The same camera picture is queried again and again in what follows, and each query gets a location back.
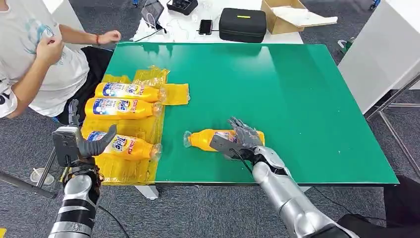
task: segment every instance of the white paper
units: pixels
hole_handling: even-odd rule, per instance
[[[274,14],[295,26],[327,25],[337,23],[338,17],[323,17],[307,9],[292,8],[291,6],[272,7]]]

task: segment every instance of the silver robotic arm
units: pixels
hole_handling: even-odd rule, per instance
[[[228,121],[236,133],[238,143],[215,135],[210,146],[230,158],[241,159],[244,162],[286,224],[291,237],[358,237],[320,212],[309,201],[278,154],[263,146],[255,129],[233,117]],[[245,160],[251,162],[252,169]]]
[[[69,126],[52,133],[58,164],[67,168],[64,198],[48,238],[89,238],[95,224],[102,178],[92,156],[101,154],[116,134],[116,126],[98,141],[86,141],[78,126],[77,100],[69,106]]]
[[[254,164],[252,175],[286,224],[291,237],[358,237],[320,212],[309,201],[274,150],[256,146],[254,155],[259,157],[259,161]]]

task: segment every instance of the green table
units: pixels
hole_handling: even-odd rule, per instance
[[[230,116],[263,131],[299,185],[398,183],[324,45],[121,43],[106,73],[150,65],[191,95],[166,107],[156,183],[253,183],[241,161],[183,146]]]

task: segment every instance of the black case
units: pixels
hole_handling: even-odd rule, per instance
[[[267,31],[265,12],[224,8],[219,21],[222,40],[261,43]]]
[[[197,0],[172,0],[169,1],[166,6],[169,10],[180,12],[188,16],[197,6]]]

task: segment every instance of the gray carpet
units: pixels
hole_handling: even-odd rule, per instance
[[[123,39],[134,35],[139,8],[129,0],[71,0],[89,32],[118,29]],[[357,35],[370,16],[370,0],[304,0],[310,10],[324,16],[339,16],[339,24],[307,28],[301,33],[305,43],[326,44],[336,62],[341,55],[337,40]],[[412,91],[401,99],[420,102],[420,92]],[[420,127],[418,110],[389,110],[390,120],[407,147],[418,159]],[[369,125],[394,171],[420,181],[380,118]],[[0,119],[0,170],[29,181],[33,167],[43,167],[52,149],[51,132],[59,125],[35,112],[14,120]],[[57,164],[52,174],[59,177]],[[0,227],[7,238],[46,237],[61,203],[59,183],[46,186],[60,195],[48,200],[0,182]],[[354,213],[384,218],[382,188],[319,188],[327,197]],[[131,237],[288,237],[280,218],[272,211],[259,187],[163,186],[160,198],[145,199],[133,186],[102,187],[101,205],[112,212]],[[313,188],[309,199],[326,215],[338,220],[346,211],[321,196]],[[118,225],[104,212],[97,214],[94,237],[124,237]]]

